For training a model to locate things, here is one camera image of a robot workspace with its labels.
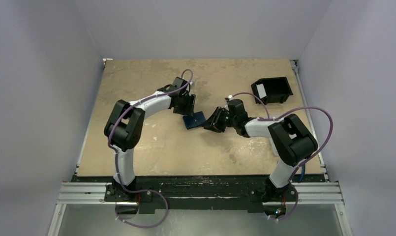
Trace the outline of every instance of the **table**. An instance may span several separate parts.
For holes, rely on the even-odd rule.
[[[206,118],[225,97],[241,91],[260,78],[286,76],[293,95],[283,103],[268,104],[277,117],[303,106],[295,74],[288,59],[152,59],[108,60],[81,153],[77,175],[112,176],[115,173],[113,151],[103,134],[115,102],[132,101],[171,84],[189,68],[194,72],[195,112]],[[244,102],[250,117],[265,117],[261,105],[249,95],[237,97]],[[305,111],[296,114],[309,127]],[[244,138],[233,128],[214,133],[202,128],[186,130],[181,115],[172,110],[159,112],[144,121],[140,142],[134,151],[136,175],[244,175],[271,174],[279,157],[274,156],[266,138]],[[319,159],[306,164],[307,174],[322,173]]]

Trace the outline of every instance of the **black box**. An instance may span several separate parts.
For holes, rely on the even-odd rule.
[[[259,89],[264,89],[264,92],[260,92],[263,97],[260,97]],[[293,95],[286,77],[260,79],[251,85],[251,90],[264,104],[275,102],[284,103],[290,95]]]

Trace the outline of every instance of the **white label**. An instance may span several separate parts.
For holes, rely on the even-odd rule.
[[[266,91],[264,90],[263,84],[259,84],[259,85],[256,85],[256,86],[257,86],[257,91],[259,92],[259,97],[260,98],[265,97],[266,96]]]

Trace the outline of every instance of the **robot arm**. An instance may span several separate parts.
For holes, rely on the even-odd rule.
[[[123,118],[123,120],[129,119],[128,123],[120,122],[118,124],[111,139],[111,145],[119,151],[118,166],[120,167],[120,175],[125,185],[130,185],[135,179],[133,167],[134,147],[140,140],[144,119],[159,111],[171,108],[174,108],[173,113],[176,114],[193,114],[195,95],[189,95],[190,90],[193,88],[193,82],[190,84],[189,91],[185,88],[167,96],[159,96],[159,94],[174,91],[186,83],[188,83],[188,81],[177,77],[171,85],[166,85],[158,89],[153,94],[155,97],[144,103],[139,103],[143,99],[130,102],[119,100],[116,102],[104,129],[104,134],[107,137],[109,137],[116,121],[123,112],[127,110],[131,104],[139,103],[139,105],[130,110]],[[117,174],[114,175],[114,180],[119,183]]]
[[[248,117],[241,100],[227,99],[227,105],[228,109],[217,107],[203,124],[203,128],[224,132],[226,127],[233,127],[237,134],[246,138],[272,138],[280,159],[273,173],[265,181],[262,201],[268,202],[288,188],[293,172],[318,149],[318,143],[295,114],[281,120],[259,121],[257,118]]]

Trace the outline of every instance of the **blue square object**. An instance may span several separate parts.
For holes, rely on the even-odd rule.
[[[192,129],[200,126],[206,119],[203,112],[196,112],[193,116],[183,116],[183,121],[186,129]]]

